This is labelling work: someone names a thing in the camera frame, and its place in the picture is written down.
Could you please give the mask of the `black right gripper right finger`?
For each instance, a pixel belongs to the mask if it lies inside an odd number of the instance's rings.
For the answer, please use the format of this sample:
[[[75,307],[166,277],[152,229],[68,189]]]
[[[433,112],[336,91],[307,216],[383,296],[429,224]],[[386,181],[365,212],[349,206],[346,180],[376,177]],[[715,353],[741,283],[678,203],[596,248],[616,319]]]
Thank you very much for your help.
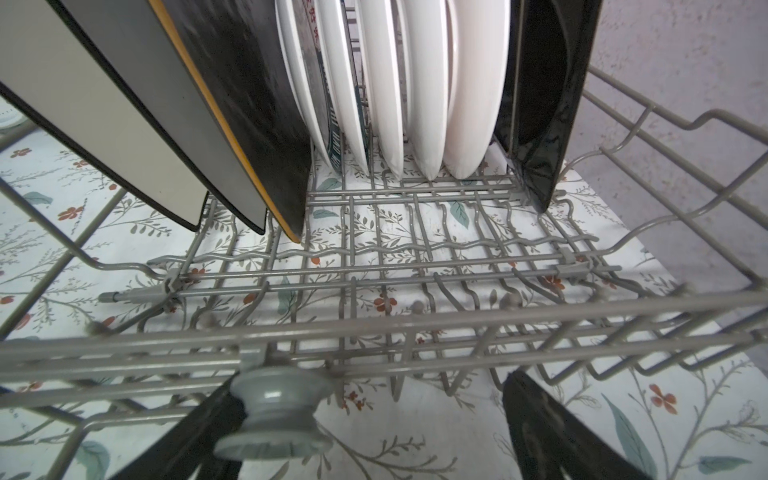
[[[645,479],[554,397],[521,371],[503,383],[511,444],[524,479]]]

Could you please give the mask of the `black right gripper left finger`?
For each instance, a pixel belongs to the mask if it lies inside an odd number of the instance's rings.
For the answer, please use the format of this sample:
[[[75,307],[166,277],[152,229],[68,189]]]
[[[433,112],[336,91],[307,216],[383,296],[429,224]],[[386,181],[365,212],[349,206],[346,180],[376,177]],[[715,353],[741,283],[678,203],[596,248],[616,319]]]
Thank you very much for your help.
[[[116,473],[115,479],[236,479],[242,463],[214,453],[218,440],[245,419],[243,403],[226,380],[148,450]]]

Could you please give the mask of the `white square plate black rim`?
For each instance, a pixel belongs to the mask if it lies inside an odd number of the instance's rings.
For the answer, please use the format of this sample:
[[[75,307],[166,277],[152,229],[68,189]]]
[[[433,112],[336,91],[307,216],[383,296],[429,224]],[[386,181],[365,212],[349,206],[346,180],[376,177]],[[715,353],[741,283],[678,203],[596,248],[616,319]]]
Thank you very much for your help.
[[[199,227],[207,188],[46,1],[1,4],[1,95],[155,210]]]

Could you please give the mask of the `black square plate glossy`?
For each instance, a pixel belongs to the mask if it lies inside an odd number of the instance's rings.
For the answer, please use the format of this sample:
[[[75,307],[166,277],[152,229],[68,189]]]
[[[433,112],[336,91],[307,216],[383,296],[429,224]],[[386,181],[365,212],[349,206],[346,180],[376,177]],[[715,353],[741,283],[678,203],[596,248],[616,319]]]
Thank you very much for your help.
[[[494,137],[535,209],[552,201],[583,91],[603,2],[514,1]]]

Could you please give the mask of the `white round plate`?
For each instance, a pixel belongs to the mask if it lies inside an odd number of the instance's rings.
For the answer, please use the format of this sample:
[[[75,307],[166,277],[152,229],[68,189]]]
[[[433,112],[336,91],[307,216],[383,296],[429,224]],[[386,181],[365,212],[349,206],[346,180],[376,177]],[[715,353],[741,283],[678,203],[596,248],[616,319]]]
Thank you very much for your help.
[[[422,174],[442,166],[448,103],[447,6],[444,1],[399,1],[406,77],[406,137]]]
[[[443,163],[457,179],[471,176],[492,141],[502,100],[512,3],[449,1],[451,76]]]
[[[401,179],[404,164],[402,99],[396,51],[394,17],[390,1],[357,1],[371,120],[379,151],[392,174]]]
[[[277,0],[275,10],[284,63],[301,117],[321,159],[338,171],[327,87],[305,2]]]
[[[321,54],[336,118],[353,158],[363,173],[369,175],[362,105],[357,91],[345,4],[343,1],[319,0],[314,2],[314,8]]]

